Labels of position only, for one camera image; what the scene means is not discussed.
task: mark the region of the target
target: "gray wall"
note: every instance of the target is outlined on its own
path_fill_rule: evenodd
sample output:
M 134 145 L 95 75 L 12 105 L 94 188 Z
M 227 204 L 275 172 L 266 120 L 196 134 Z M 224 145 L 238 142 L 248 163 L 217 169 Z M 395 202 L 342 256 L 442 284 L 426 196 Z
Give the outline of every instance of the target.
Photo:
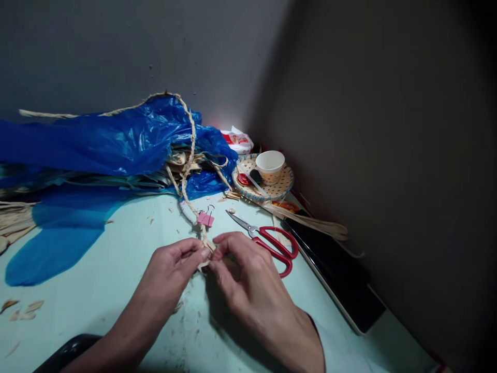
M 244 128 L 291 3 L 0 0 L 0 118 L 108 111 L 167 89 L 204 124 Z
M 311 2 L 253 132 L 285 151 L 312 211 L 349 228 L 387 305 L 458 372 L 495 315 L 497 116 L 476 31 L 447 4 Z

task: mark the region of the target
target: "light blue table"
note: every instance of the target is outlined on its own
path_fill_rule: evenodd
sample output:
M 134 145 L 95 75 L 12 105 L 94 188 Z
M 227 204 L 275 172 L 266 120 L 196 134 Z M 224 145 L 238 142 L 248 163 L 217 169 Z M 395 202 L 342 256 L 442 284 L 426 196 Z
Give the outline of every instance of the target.
M 228 199 L 221 194 L 193 201 L 200 210 L 213 204 L 214 226 L 209 238 L 240 231 L 225 212 L 258 225 L 272 219 L 256 205 Z M 120 208 L 104 234 L 70 270 L 31 288 L 11 288 L 1 281 L 0 302 L 21 302 L 0 316 L 0 371 L 31 372 L 70 338 L 81 333 L 105 334 L 127 304 L 155 248 L 194 237 L 193 214 L 172 196 L 144 197 Z M 0 273 L 34 230 L 0 257 Z M 399 372 L 428 372 L 434 363 L 407 330 L 386 312 L 372 330 L 359 337 L 351 330 L 338 308 L 299 255 L 291 274 L 283 279 L 295 304 L 330 330 L 343 345 L 369 357 L 381 366 Z M 45 304 L 33 320 L 10 322 L 17 309 L 43 299 Z M 195 274 L 182 296 L 183 307 L 162 330 L 145 357 L 147 371 L 264 372 L 281 370 L 230 314 L 215 282 Z M 7 355 L 21 341 L 17 350 Z

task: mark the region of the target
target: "paper cup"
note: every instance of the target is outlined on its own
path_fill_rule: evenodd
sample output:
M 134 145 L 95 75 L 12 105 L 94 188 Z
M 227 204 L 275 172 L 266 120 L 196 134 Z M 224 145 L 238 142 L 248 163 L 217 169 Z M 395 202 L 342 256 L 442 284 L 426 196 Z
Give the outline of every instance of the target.
M 278 183 L 284 163 L 285 156 L 276 150 L 261 153 L 255 159 L 257 169 L 266 185 L 275 185 Z

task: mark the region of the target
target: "shirt cuff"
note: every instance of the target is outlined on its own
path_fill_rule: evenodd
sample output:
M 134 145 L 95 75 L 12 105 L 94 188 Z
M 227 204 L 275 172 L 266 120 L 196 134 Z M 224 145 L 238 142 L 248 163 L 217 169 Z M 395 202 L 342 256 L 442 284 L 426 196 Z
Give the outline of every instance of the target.
M 347 352 L 339 341 L 309 315 L 321 340 L 326 373 L 388 373 L 362 355 Z

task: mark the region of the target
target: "woven plate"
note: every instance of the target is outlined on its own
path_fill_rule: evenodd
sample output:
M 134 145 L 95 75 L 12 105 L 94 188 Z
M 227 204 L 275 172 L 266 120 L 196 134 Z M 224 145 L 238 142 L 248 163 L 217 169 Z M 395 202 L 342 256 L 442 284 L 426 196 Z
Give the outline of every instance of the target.
M 241 164 L 245 168 L 245 170 L 250 173 L 251 170 L 256 168 L 255 159 L 259 154 L 247 154 L 243 157 L 239 158 Z M 285 198 L 285 196 L 290 191 L 291 187 L 294 186 L 294 172 L 290 167 L 283 164 L 283 168 L 281 169 L 280 180 L 275 185 L 261 185 L 261 188 L 269 194 L 269 198 L 264 197 L 259 189 L 257 189 L 253 185 L 244 186 L 241 185 L 238 181 L 238 168 L 235 167 L 233 171 L 233 182 L 241 195 L 247 199 L 253 200 L 255 202 L 264 202 L 267 200 L 280 200 Z

